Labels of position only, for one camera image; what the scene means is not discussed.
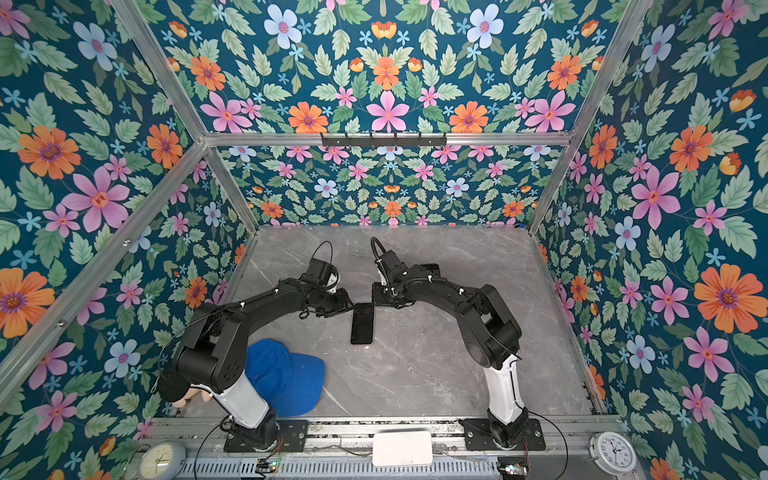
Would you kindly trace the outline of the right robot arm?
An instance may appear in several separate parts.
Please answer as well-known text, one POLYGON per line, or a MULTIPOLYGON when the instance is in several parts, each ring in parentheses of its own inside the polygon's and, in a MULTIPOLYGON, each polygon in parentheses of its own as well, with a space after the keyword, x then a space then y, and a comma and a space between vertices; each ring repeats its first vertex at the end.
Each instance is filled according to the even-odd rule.
POLYGON ((488 387, 487 434, 510 450, 522 440, 530 418, 517 375, 521 327, 498 290, 463 286, 440 274, 436 264, 407 265, 381 241, 370 240, 380 281, 372 285, 378 307, 402 309, 418 302, 453 315, 470 357, 484 369, 488 387))

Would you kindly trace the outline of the pink phone case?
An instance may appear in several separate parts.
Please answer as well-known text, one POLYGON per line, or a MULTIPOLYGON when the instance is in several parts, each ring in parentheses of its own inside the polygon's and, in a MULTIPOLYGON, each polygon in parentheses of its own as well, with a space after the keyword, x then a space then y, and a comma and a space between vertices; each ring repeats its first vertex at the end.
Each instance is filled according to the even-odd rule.
POLYGON ((357 303, 353 308, 350 343, 370 345, 373 342, 375 306, 373 303, 357 303))

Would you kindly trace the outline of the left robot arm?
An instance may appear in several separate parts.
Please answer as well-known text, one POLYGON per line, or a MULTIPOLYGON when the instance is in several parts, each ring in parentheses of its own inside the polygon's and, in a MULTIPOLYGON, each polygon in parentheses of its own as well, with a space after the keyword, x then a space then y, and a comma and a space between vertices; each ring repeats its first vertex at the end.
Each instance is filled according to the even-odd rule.
POLYGON ((186 327, 179 351, 157 380, 168 402, 182 400, 191 388, 207 392, 228 414, 227 451, 270 451, 280 443, 277 412, 246 376, 251 334, 289 314, 328 318, 353 309, 338 287, 333 263, 311 257, 297 278, 239 302, 203 308, 186 327))

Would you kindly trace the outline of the black phone case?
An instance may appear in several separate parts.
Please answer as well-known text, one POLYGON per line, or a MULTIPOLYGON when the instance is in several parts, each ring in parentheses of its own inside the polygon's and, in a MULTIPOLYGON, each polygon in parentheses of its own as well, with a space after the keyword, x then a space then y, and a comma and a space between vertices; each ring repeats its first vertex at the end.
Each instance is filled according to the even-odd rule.
POLYGON ((421 264, 421 267, 429 271, 433 276, 440 277, 440 268, 438 264, 421 264))

